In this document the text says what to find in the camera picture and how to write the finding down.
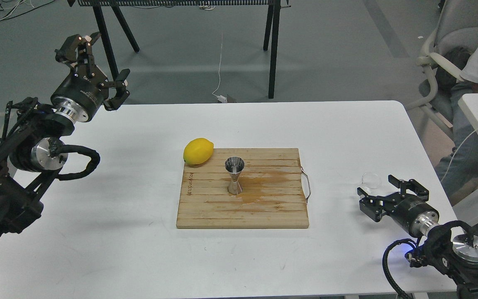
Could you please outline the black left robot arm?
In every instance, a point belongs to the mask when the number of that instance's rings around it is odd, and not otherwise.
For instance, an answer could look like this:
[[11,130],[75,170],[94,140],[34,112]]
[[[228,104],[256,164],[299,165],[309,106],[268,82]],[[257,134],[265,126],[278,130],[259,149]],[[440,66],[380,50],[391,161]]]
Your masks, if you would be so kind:
[[129,69],[109,80],[95,64],[92,47],[100,36],[75,34],[55,51],[56,61],[70,72],[51,104],[36,97],[6,104],[0,138],[0,237],[21,233],[41,217],[40,199],[55,180],[81,179],[100,163],[95,150],[61,141],[77,122],[90,122],[101,106],[117,110],[129,96]]

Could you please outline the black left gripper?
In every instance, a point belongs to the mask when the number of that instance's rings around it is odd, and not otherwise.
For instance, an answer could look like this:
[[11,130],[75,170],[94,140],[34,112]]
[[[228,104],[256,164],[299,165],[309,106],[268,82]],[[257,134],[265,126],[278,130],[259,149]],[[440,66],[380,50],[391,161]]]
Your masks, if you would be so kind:
[[[55,60],[66,64],[70,73],[51,95],[51,103],[56,114],[72,123],[91,121],[102,104],[105,110],[118,110],[130,95],[127,90],[129,69],[121,70],[114,81],[100,83],[100,88],[93,82],[102,81],[102,71],[92,54],[92,45],[100,36],[100,32],[83,37],[75,34],[66,38],[61,49],[55,50]],[[112,88],[116,94],[107,98],[108,89]]]

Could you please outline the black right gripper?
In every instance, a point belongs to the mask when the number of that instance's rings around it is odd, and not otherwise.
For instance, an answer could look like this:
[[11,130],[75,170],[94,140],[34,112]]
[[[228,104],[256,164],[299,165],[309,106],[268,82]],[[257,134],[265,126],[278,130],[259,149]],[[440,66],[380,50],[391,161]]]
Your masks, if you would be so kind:
[[389,196],[372,196],[362,188],[357,189],[360,211],[376,223],[385,215],[391,216],[411,237],[427,236],[439,221],[438,211],[427,203],[429,191],[415,179],[400,180],[389,175],[388,182],[400,191]]

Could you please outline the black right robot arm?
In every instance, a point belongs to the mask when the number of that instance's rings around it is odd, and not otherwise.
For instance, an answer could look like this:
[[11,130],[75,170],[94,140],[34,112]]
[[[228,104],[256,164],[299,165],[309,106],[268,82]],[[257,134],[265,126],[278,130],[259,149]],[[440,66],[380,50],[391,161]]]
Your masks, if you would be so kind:
[[388,181],[398,191],[387,196],[372,196],[360,187],[360,211],[379,222],[390,216],[410,238],[387,246],[382,259],[384,275],[402,299],[409,295],[395,282],[388,266],[390,251],[401,244],[410,246],[405,259],[410,267],[432,266],[452,279],[459,299],[478,299],[478,236],[473,227],[461,221],[439,223],[439,213],[427,204],[429,191],[414,179]]

